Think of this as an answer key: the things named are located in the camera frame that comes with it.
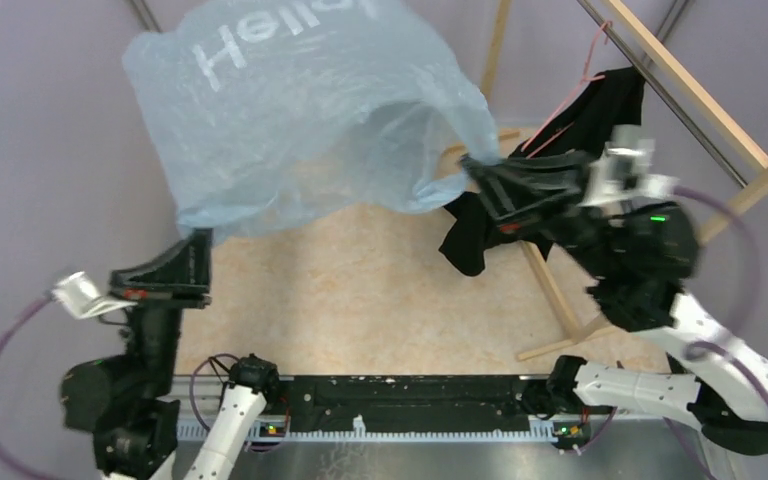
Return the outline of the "black printed t-shirt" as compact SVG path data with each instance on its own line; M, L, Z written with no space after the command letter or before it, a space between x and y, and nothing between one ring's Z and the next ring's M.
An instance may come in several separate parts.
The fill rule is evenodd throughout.
M485 269L485 253L529 242L547 258L555 243L550 221L580 202L591 162L620 125L640 125L645 81L633 67L606 70L587 84L543 131L496 165L467 158L476 191L446 204L455 222L439 252L461 274Z

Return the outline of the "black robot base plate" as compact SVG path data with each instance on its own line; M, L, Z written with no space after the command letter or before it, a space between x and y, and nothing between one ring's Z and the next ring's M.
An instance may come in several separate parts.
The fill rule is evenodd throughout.
M470 434L524 432L581 410L552 397L543 376L298 375L281 379L263 414L295 434L349 432L357 419L371 433Z

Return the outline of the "metal clothes rail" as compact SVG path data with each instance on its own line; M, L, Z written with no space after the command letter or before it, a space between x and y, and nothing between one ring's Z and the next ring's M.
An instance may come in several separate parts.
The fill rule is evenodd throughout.
M613 22L607 30L609 40L736 183L745 187L748 180L726 155L725 145L754 171L768 167L764 150L624 2L581 1L579 6L599 25Z

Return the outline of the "light blue plastic trash bag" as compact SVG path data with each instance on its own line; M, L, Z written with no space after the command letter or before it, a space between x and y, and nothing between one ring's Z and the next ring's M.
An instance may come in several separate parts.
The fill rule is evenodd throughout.
M263 236L357 203L421 214L467 186L438 173L449 145L500 157L485 97L401 1L209 1L122 64L182 234Z

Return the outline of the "pink clothes hanger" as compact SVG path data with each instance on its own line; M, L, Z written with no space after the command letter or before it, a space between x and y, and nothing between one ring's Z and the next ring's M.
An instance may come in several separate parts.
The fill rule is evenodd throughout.
M597 30L597 33L593 36L587 57L583 64L581 76L577 84L569 91L567 96L560 102L555 110L546 118L546 120L531 134L529 138L519 148L520 152L525 152L526 149L539 137L539 135L549 126L549 124L577 97L582 89L589 83L601 80L604 78L602 74L591 75L590 68L594 54L594 50L600 39L603 39L603 44L607 44L609 41L607 30L613 25L611 20L603 21Z

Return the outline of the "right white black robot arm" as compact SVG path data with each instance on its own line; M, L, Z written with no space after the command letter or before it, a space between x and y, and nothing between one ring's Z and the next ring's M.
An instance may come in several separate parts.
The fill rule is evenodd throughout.
M668 374L560 357L540 410L627 409L700 432L748 456L768 454L768 359L685 288L700 253L680 205L686 191L650 172L646 147L576 150L488 164L460 161L497 228L560 246L592 278L587 290L607 322L661 348Z

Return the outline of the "wooden clothes rack frame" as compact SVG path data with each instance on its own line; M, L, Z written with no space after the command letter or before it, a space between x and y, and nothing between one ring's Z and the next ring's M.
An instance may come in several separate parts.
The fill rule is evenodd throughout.
M677 24L690 3L688 1L673 1L656 34L647 28L621 1L605 1L603 3L609 13L608 17L601 15L592 1L581 1L579 5L600 26L600 32L610 39L637 69L652 90L657 93L697 142L739 184L741 191L728 202L732 211L736 215L743 214L767 196L768 154L664 45L672 28ZM659 81L653 72L654 70L660 71L665 78L669 79L674 89L689 101L734 153L757 173L754 179L748 181L741 175L717 144L693 120L679 100L672 95L672 91ZM519 353L517 355L519 361L552 354L617 331L602 317L581 324L573 314L567 299L559 289L538 248L533 244L523 243L521 250L528 260L544 296L552 307L556 320L563 328L566 338Z

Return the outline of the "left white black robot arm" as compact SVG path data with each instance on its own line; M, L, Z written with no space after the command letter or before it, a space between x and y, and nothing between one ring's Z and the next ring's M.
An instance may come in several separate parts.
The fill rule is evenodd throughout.
M91 434L104 479L170 479L180 402L171 392L183 312L211 299L213 232L196 229L154 259L110 274L101 291L84 272L54 298L75 319L123 311L125 350L72 367L60 384L64 424Z

